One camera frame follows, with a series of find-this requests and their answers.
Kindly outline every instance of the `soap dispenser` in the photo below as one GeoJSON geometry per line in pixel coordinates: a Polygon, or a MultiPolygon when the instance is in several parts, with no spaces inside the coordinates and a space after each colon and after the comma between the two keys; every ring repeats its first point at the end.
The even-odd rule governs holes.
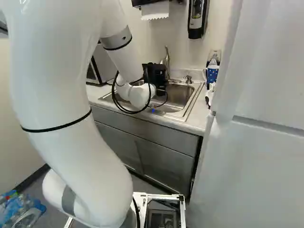
{"type": "Polygon", "coordinates": [[[201,38],[207,29],[210,0],[189,0],[189,39],[201,38]]]}

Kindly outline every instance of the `water bottle pack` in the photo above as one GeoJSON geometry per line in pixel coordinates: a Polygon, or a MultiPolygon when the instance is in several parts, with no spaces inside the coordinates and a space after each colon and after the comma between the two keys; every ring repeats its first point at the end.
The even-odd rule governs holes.
{"type": "Polygon", "coordinates": [[[45,211],[40,200],[10,191],[0,196],[0,228],[31,228],[45,211]]]}

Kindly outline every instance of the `faucet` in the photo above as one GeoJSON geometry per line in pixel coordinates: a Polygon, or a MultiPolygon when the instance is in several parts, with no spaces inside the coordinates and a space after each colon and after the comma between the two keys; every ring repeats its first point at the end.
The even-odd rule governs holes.
{"type": "Polygon", "coordinates": [[[167,67],[167,70],[166,70],[166,80],[169,81],[170,78],[171,78],[171,70],[170,70],[170,55],[169,55],[169,49],[167,46],[165,46],[166,48],[166,57],[163,58],[161,61],[160,61],[160,64],[164,64],[166,67],[167,67]]]}
{"type": "Polygon", "coordinates": [[[186,84],[192,84],[192,77],[191,76],[189,76],[189,75],[186,75],[185,77],[184,77],[184,79],[187,79],[187,81],[186,81],[186,84]]]}

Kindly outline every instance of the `gray cabinet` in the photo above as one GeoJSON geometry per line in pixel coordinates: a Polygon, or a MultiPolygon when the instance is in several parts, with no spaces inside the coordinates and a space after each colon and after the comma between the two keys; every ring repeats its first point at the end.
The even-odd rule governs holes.
{"type": "Polygon", "coordinates": [[[100,123],[128,132],[164,147],[171,148],[191,157],[195,157],[199,141],[197,135],[177,131],[172,128],[112,112],[93,105],[91,105],[91,107],[94,120],[100,123]]]}
{"type": "Polygon", "coordinates": [[[97,128],[108,146],[117,154],[127,168],[143,174],[142,163],[137,152],[135,138],[125,132],[96,122],[97,128]]]}
{"type": "Polygon", "coordinates": [[[137,173],[188,195],[194,158],[96,122],[105,142],[137,173]]]}
{"type": "Polygon", "coordinates": [[[136,140],[144,174],[188,195],[194,158],[147,140],[136,140]]]}

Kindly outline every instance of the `black ring band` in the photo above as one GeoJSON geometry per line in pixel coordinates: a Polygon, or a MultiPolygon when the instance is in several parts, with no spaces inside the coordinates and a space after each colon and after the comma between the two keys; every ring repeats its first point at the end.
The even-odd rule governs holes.
{"type": "Polygon", "coordinates": [[[70,122],[70,123],[66,123],[64,125],[61,125],[61,126],[58,126],[58,127],[51,127],[51,128],[47,128],[47,129],[41,129],[41,130],[31,130],[31,129],[27,129],[27,128],[24,128],[21,126],[22,130],[26,131],[26,132],[30,132],[30,133],[43,133],[43,132],[52,132],[52,131],[57,131],[57,130],[60,130],[62,128],[66,128],[66,127],[69,127],[69,126],[72,126],[76,123],[79,123],[80,121],[86,119],[92,112],[92,109],[90,109],[90,111],[85,114],[83,117],[79,118],[78,120],[75,120],[73,122],[70,122]]]}
{"type": "Polygon", "coordinates": [[[105,48],[105,47],[104,47],[104,49],[107,50],[107,51],[116,51],[116,50],[119,50],[119,49],[121,49],[121,48],[124,48],[124,47],[127,46],[128,44],[130,44],[131,41],[132,41],[132,39],[133,39],[133,37],[131,37],[131,39],[130,39],[127,43],[125,43],[124,45],[121,45],[120,47],[116,47],[116,48],[105,48]]]}

